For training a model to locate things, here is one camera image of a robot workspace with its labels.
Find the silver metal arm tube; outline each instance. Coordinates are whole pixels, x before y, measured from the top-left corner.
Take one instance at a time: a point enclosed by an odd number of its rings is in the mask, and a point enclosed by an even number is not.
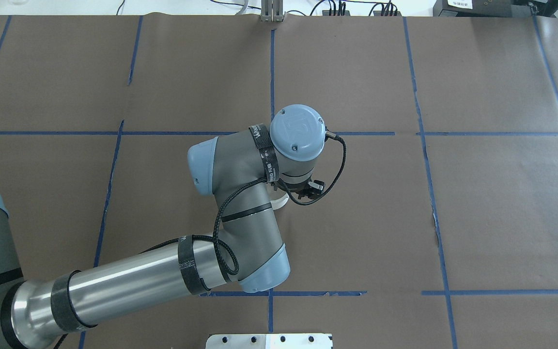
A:
[[[13,299],[11,314],[17,338],[29,349],[43,349],[58,335],[84,331],[110,318],[190,296],[180,273],[178,247],[175,243],[64,276],[68,286],[64,283],[62,291],[68,292],[69,304],[55,299],[61,278],[23,283]],[[211,242],[194,241],[193,254],[199,277],[209,288],[226,283]],[[60,310],[68,311],[66,307],[71,307],[81,326],[62,329],[65,319]]]

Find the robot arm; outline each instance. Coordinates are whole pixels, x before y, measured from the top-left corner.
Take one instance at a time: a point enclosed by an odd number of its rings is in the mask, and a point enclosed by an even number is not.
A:
[[[316,111],[293,105],[270,128],[251,126],[193,146],[193,183],[219,207],[213,236],[184,236],[48,282],[23,280],[0,198],[0,348],[44,349],[62,334],[232,281],[245,292],[279,285],[290,265],[266,183],[299,197],[323,196],[311,175],[328,137],[336,136]]]

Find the robot end effector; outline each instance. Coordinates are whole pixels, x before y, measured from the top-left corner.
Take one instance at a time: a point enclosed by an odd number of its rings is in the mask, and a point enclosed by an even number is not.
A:
[[[319,113],[295,104],[281,109],[270,129],[263,124],[254,125],[189,149],[193,183],[200,194],[215,196],[219,207],[217,220],[221,219],[224,228],[221,239],[237,256],[237,261],[232,259],[239,267],[235,277],[245,292],[275,287],[290,273],[266,183],[272,183],[275,190],[288,192],[298,204],[321,199],[332,185],[325,192],[324,182],[312,180],[312,173],[328,138],[343,143],[341,137],[327,131]],[[233,196],[238,190],[241,193]],[[312,201],[302,203],[292,193]]]

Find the metal plate with holes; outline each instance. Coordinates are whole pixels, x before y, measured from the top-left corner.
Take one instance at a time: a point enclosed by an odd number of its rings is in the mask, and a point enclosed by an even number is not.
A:
[[[332,349],[333,336],[327,333],[263,333],[244,335],[212,335],[206,349]]]

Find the white object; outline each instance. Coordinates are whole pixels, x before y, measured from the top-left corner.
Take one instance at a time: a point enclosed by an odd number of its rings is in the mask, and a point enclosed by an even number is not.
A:
[[[273,206],[273,210],[278,210],[288,203],[289,197],[287,192],[275,190],[272,185],[267,185],[266,191],[268,192],[268,197],[270,197],[270,204]]]
[[[332,349],[332,338],[327,333],[212,335],[206,341],[206,349]]]
[[[472,0],[447,0],[447,4],[449,4],[449,6],[459,7],[461,9],[472,10]]]

